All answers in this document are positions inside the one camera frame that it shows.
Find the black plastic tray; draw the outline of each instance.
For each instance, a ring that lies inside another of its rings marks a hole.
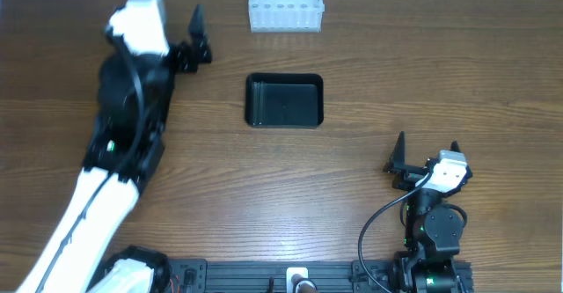
[[[256,128],[316,128],[323,122],[318,74],[252,73],[246,79],[246,122]]]

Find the wood grain surface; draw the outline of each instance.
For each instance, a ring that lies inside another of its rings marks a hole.
[[[0,0],[0,289],[31,270],[73,193],[98,110],[102,29],[126,0]],[[246,0],[165,0],[168,38],[204,4],[215,60],[178,76],[157,174],[108,248],[173,258],[357,259],[401,193],[381,173],[463,146],[459,259],[478,292],[559,292],[563,0],[325,0],[322,33],[252,34]],[[315,130],[245,124],[252,72],[318,73]],[[398,209],[368,258],[402,249]]]

